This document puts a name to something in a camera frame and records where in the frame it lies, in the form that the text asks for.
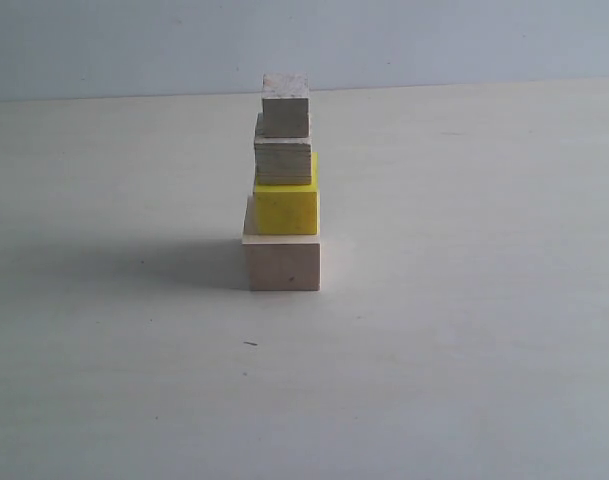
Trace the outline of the large pale wooden cube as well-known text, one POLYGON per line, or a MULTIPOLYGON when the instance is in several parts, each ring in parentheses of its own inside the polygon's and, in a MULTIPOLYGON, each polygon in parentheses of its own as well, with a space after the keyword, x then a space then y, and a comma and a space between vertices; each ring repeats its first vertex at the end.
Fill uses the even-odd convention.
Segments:
POLYGON ((247 197, 241 244, 252 291, 319 291, 319 235, 260 235, 252 196, 247 197))

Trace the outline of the yellow cube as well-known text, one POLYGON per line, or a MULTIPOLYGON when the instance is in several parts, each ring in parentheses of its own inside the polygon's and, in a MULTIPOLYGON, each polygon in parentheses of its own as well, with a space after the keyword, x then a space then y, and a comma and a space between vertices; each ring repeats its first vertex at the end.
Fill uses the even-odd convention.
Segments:
POLYGON ((318 153, 312 153, 311 183, 263 185, 252 190, 257 231, 262 235, 317 235, 320 225, 318 153))

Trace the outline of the medium wooden cube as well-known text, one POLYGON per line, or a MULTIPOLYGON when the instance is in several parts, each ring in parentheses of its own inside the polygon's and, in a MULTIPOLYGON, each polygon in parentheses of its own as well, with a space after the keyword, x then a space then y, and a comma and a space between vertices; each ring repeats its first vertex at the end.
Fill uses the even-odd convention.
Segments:
POLYGON ((312 138, 269 137, 264 115, 257 115, 254 132, 255 173, 260 184, 307 185, 312 183, 312 138))

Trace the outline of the small wooden cube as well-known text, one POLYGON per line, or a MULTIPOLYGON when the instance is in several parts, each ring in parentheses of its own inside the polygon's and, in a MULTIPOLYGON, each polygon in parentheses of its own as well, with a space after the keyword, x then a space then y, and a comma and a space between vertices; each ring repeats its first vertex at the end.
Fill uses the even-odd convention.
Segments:
POLYGON ((310 136, 310 90, 306 74, 264 74, 261 100, 265 136, 310 136))

